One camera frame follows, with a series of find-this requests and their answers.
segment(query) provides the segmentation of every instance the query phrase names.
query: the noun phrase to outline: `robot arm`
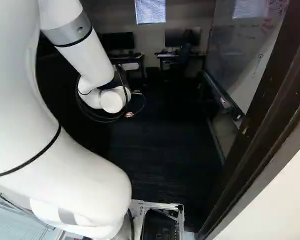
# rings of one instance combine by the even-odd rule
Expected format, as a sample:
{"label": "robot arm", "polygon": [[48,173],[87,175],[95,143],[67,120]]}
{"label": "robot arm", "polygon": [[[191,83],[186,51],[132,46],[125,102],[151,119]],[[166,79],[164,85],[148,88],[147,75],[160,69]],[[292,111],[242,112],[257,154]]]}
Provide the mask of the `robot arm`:
{"label": "robot arm", "polygon": [[114,78],[114,68],[79,0],[39,0],[39,10],[42,32],[81,74],[81,99],[94,109],[119,112],[126,104],[123,86],[97,89]]}
{"label": "robot arm", "polygon": [[40,29],[81,74],[82,94],[114,76],[79,0],[0,0],[0,191],[57,228],[110,239],[131,183],[71,139],[44,104],[35,77]]}

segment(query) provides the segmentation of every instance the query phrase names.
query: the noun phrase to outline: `window blind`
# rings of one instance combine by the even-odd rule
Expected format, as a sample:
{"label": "window blind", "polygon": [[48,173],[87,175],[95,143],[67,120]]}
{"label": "window blind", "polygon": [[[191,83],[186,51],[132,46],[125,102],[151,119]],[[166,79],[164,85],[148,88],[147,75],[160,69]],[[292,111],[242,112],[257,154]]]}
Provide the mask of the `window blind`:
{"label": "window blind", "polygon": [[236,0],[233,19],[261,18],[267,16],[267,2],[261,0]]}
{"label": "window blind", "polygon": [[136,24],[166,22],[166,0],[134,0]]}

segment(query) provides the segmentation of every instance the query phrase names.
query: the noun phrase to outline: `white wall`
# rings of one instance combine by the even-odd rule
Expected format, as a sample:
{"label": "white wall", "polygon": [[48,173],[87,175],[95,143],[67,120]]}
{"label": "white wall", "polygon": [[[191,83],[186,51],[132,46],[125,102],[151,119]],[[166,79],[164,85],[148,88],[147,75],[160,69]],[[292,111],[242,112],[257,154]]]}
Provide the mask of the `white wall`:
{"label": "white wall", "polygon": [[158,67],[154,55],[165,48],[166,28],[200,27],[199,50],[208,45],[215,0],[166,0],[166,24],[136,24],[134,0],[81,0],[96,31],[100,33],[134,32],[135,52],[145,54],[147,67]]}
{"label": "white wall", "polygon": [[[282,149],[276,154],[281,159],[286,155]],[[300,240],[300,150],[214,239]]]}

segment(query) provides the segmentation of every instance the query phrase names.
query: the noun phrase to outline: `black cable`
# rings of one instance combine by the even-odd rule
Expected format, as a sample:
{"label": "black cable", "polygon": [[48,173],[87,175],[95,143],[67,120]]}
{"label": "black cable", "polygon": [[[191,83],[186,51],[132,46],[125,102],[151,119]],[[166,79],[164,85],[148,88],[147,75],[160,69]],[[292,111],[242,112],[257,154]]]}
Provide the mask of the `black cable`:
{"label": "black cable", "polygon": [[80,92],[79,92],[78,85],[79,85],[80,76],[77,80],[76,88],[75,88],[75,99],[76,99],[76,102],[78,104],[78,107],[80,108],[81,112],[87,118],[89,118],[90,120],[92,120],[94,122],[105,123],[105,124],[106,123],[112,123],[112,122],[118,120],[120,117],[122,117],[125,114],[125,111],[126,111],[126,108],[127,108],[127,105],[128,105],[128,101],[129,101],[128,93],[127,93],[127,90],[125,88],[124,82],[122,80],[122,76],[121,76],[121,73],[120,73],[119,66],[115,65],[115,67],[117,69],[117,72],[118,72],[118,75],[119,75],[119,78],[120,78],[120,81],[121,81],[121,85],[123,87],[123,92],[124,92],[124,95],[125,95],[125,105],[122,108],[121,113],[119,115],[115,116],[115,117],[107,117],[107,116],[98,115],[97,113],[92,111],[92,108],[90,108],[89,106],[86,106],[86,103],[79,96]]}
{"label": "black cable", "polygon": [[0,173],[0,177],[8,175],[8,174],[12,174],[20,169],[23,169],[25,166],[29,165],[30,163],[34,162],[36,159],[38,159],[41,155],[43,155],[55,143],[55,141],[59,137],[60,132],[61,132],[61,125],[59,124],[58,130],[56,131],[56,134],[54,135],[52,140],[40,152],[38,152],[35,156],[30,158],[28,161],[25,161],[24,163],[20,164],[19,166],[16,166],[8,171]]}
{"label": "black cable", "polygon": [[134,218],[132,217],[131,211],[128,208],[128,215],[131,225],[131,240],[135,240],[135,224],[134,224]]}

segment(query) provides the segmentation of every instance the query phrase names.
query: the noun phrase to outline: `metal frame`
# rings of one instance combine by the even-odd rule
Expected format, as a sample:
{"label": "metal frame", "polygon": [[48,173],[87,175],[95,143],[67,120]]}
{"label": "metal frame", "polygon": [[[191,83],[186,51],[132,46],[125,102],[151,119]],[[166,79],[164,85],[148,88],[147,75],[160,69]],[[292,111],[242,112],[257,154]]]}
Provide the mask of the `metal frame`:
{"label": "metal frame", "polygon": [[[129,207],[132,217],[133,217],[133,223],[134,223],[134,239],[135,240],[140,240],[142,231],[143,231],[143,225],[144,225],[144,220],[147,211],[150,209],[153,210],[172,210],[178,212],[178,217],[177,219],[174,219],[177,221],[178,225],[178,240],[184,240],[184,222],[185,222],[185,213],[184,213],[184,206],[181,204],[176,204],[176,203],[157,203],[157,202],[148,202],[148,201],[142,201],[142,200],[135,200],[133,199],[131,201],[130,207]],[[123,229],[124,231],[128,231],[128,233],[124,232],[123,234],[126,234],[130,236],[130,228],[128,227],[127,229]],[[77,234],[72,234],[63,231],[56,240],[65,240],[67,237],[70,238],[82,238],[82,236],[77,235]],[[114,237],[113,239],[124,239],[127,240],[126,238],[122,238],[122,236],[116,238]]]}

